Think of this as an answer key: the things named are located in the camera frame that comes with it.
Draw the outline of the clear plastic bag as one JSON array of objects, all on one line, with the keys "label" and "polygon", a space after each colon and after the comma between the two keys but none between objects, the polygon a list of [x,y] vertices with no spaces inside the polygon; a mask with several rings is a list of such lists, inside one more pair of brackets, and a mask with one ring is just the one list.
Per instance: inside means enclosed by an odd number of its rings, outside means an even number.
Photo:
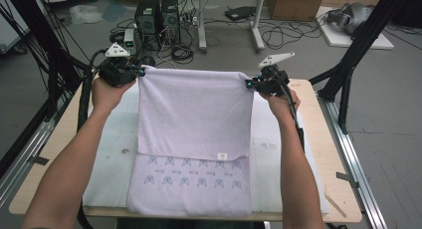
[{"label": "clear plastic bag", "polygon": [[103,20],[103,15],[96,6],[77,5],[70,8],[70,16],[74,25],[94,24]]}]

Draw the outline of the white cabinet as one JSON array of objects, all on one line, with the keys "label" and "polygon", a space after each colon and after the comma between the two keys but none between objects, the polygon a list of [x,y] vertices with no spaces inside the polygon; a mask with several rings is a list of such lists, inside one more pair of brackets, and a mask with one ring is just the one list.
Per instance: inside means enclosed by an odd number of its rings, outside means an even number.
[{"label": "white cabinet", "polygon": [[0,54],[9,52],[29,28],[10,0],[0,0]]}]

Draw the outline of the grey headset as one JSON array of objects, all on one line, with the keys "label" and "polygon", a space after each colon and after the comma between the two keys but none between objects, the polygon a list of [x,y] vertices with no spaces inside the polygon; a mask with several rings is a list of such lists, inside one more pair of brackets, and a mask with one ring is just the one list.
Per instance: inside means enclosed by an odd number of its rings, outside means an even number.
[{"label": "grey headset", "polygon": [[346,34],[352,36],[366,22],[372,11],[373,9],[371,7],[367,7],[359,2],[352,4],[345,3],[339,9],[328,11],[326,21],[328,23],[334,23]]}]

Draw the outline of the brown cardboard box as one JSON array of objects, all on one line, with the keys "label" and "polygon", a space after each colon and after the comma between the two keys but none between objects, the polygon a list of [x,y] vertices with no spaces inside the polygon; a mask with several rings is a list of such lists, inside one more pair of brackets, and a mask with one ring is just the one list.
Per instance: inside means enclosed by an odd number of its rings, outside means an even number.
[{"label": "brown cardboard box", "polygon": [[322,0],[269,0],[270,17],[274,20],[313,21]]}]

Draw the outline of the lavender printed towel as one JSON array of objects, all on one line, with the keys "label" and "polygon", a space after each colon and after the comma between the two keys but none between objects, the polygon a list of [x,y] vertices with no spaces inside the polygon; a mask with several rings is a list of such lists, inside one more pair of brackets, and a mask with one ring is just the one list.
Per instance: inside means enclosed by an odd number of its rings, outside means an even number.
[{"label": "lavender printed towel", "polygon": [[241,72],[147,68],[138,80],[129,211],[164,217],[251,214],[254,93]]}]

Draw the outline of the blue floor sheet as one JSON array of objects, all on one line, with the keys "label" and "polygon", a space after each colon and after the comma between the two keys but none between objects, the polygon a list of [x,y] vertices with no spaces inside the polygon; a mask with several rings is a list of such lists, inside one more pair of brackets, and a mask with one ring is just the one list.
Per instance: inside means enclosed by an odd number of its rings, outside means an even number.
[{"label": "blue floor sheet", "polygon": [[107,22],[115,22],[121,18],[127,9],[117,0],[110,0],[102,6],[103,19]]}]

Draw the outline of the black metal frame stand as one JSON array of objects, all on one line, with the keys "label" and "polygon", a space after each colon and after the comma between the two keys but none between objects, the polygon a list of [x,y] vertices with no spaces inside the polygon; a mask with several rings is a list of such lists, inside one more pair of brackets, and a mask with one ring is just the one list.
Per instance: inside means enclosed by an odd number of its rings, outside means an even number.
[{"label": "black metal frame stand", "polygon": [[343,131],[347,131],[347,110],[353,72],[405,1],[379,0],[341,60],[333,68],[310,79],[312,85],[327,80],[325,86],[317,92],[317,95],[327,102],[333,103],[336,94],[341,92],[338,123]]},{"label": "black metal frame stand", "polygon": [[35,38],[42,51],[32,47],[32,40],[23,33],[17,20],[0,4],[0,15],[29,48],[40,70],[48,75],[46,101],[47,116],[58,109],[63,94],[73,95],[86,78],[89,65],[73,57],[69,49],[60,42],[37,0],[9,0]]}]

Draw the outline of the black flat device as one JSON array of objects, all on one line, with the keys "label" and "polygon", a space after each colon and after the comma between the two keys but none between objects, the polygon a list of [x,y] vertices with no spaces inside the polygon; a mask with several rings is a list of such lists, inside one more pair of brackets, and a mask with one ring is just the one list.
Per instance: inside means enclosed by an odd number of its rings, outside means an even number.
[{"label": "black flat device", "polygon": [[254,16],[256,8],[252,6],[242,6],[233,9],[229,9],[225,12],[225,16],[231,21],[239,21],[242,19],[248,19]]}]

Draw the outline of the black computer tower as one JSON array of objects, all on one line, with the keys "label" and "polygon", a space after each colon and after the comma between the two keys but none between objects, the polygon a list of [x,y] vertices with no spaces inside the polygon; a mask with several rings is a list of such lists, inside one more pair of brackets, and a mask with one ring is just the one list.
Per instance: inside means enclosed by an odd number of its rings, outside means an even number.
[{"label": "black computer tower", "polygon": [[178,0],[162,0],[161,15],[164,32],[162,37],[173,45],[181,43]]},{"label": "black computer tower", "polygon": [[159,0],[139,0],[134,19],[141,46],[146,50],[157,50],[158,33],[162,30]]}]

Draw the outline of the white grid mat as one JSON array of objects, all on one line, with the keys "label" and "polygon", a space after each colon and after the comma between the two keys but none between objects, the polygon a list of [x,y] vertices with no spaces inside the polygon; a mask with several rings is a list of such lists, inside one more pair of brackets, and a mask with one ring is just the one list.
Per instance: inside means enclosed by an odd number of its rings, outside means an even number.
[{"label": "white grid mat", "polygon": [[[139,87],[133,86],[105,123],[94,171],[84,195],[85,205],[128,210],[128,189],[138,148],[138,108]],[[283,211],[280,156],[276,119],[265,100],[254,94],[249,151],[250,215]]]}]

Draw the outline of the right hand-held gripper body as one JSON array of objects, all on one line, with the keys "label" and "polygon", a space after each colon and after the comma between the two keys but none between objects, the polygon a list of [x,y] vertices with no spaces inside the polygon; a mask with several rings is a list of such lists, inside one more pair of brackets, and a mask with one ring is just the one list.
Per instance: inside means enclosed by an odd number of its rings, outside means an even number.
[{"label": "right hand-held gripper body", "polygon": [[256,90],[267,95],[281,96],[290,80],[287,73],[279,69],[277,63],[294,55],[294,52],[269,55],[259,63],[261,74],[257,77]]}]

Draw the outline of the person's left hand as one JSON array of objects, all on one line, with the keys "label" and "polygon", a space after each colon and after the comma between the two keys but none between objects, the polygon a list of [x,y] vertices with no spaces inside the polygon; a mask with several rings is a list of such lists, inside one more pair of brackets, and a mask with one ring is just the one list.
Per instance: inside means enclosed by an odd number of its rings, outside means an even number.
[{"label": "person's left hand", "polygon": [[135,81],[132,81],[116,88],[110,86],[104,79],[96,78],[92,89],[94,113],[110,115],[111,111],[120,103],[123,94],[134,84]]}]

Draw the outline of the white power supply unit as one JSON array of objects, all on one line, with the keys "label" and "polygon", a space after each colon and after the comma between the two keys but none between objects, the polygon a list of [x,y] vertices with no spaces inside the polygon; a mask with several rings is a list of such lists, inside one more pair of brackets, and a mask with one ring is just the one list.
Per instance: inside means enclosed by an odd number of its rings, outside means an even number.
[{"label": "white power supply unit", "polygon": [[123,37],[124,48],[131,54],[134,55],[136,52],[136,43],[134,38],[134,30],[126,29]]}]

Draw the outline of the white desk leg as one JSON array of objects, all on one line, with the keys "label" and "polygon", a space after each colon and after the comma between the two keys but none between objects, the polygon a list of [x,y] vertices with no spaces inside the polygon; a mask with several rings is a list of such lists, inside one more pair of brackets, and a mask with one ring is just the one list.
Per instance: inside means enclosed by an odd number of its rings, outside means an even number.
[{"label": "white desk leg", "polygon": [[206,33],[204,26],[204,7],[205,0],[198,0],[199,10],[198,10],[198,44],[199,51],[203,54],[207,53],[207,42],[206,42]]},{"label": "white desk leg", "polygon": [[263,5],[264,5],[264,0],[257,0],[255,18],[251,22],[251,31],[256,43],[257,52],[261,52],[265,49],[265,45],[264,45],[261,33],[259,31],[259,23],[261,19]]}]

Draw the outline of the aluminium rail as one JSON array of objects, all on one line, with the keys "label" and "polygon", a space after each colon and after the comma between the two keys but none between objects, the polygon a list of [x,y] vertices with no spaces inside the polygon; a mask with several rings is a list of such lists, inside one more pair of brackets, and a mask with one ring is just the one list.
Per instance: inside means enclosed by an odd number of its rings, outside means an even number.
[{"label": "aluminium rail", "polygon": [[370,188],[365,172],[361,166],[350,134],[343,131],[338,123],[339,109],[335,103],[317,97],[328,126],[332,129],[334,141],[338,145],[340,158],[347,171],[347,180],[357,193],[361,214],[371,229],[388,229],[374,194]]},{"label": "aluminium rail", "polygon": [[0,208],[11,197],[24,174],[29,170],[39,152],[50,137],[55,125],[52,122],[42,122],[24,141],[21,151],[12,161],[11,166],[0,179]]}]

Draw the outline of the thin wooden stick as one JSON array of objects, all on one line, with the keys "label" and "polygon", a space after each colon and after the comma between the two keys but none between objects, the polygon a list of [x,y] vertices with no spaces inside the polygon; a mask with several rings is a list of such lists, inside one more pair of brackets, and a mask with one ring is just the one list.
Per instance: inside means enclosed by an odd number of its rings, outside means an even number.
[{"label": "thin wooden stick", "polygon": [[332,207],[331,214],[335,214],[338,218],[347,217],[345,211],[342,209],[342,199],[338,192],[325,189],[324,196],[328,204]]}]

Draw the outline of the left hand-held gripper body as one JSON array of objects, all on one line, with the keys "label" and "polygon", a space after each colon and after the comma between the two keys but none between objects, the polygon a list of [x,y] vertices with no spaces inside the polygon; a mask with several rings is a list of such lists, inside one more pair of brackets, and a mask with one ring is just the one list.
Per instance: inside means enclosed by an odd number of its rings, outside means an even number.
[{"label": "left hand-held gripper body", "polygon": [[129,62],[130,53],[117,42],[105,51],[105,60],[99,66],[99,76],[113,87],[133,82],[137,69]]}]

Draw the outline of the person's dark green clothing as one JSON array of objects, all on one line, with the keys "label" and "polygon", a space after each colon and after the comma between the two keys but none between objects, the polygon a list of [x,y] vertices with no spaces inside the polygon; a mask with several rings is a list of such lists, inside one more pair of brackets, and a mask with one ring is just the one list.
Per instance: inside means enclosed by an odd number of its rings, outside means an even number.
[{"label": "person's dark green clothing", "polygon": [[116,229],[266,229],[263,222],[117,218]]}]

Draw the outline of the grey tape piece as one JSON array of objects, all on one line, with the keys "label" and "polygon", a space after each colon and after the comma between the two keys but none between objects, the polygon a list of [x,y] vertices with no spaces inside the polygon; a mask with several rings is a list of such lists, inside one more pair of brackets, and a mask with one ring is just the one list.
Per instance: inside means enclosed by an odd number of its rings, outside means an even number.
[{"label": "grey tape piece", "polygon": [[359,182],[354,180],[353,177],[348,175],[348,174],[345,174],[345,173],[342,173],[342,172],[337,172],[335,175],[338,179],[347,181],[350,184],[351,188],[359,188],[360,187]]}]

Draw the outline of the person's right hand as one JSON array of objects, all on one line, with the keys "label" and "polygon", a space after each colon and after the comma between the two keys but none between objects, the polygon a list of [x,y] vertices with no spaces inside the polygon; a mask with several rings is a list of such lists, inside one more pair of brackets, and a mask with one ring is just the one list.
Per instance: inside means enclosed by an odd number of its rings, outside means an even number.
[{"label": "person's right hand", "polygon": [[277,121],[291,123],[294,121],[294,115],[291,112],[291,105],[286,97],[277,97],[260,93],[260,96],[269,104],[270,110]]}]

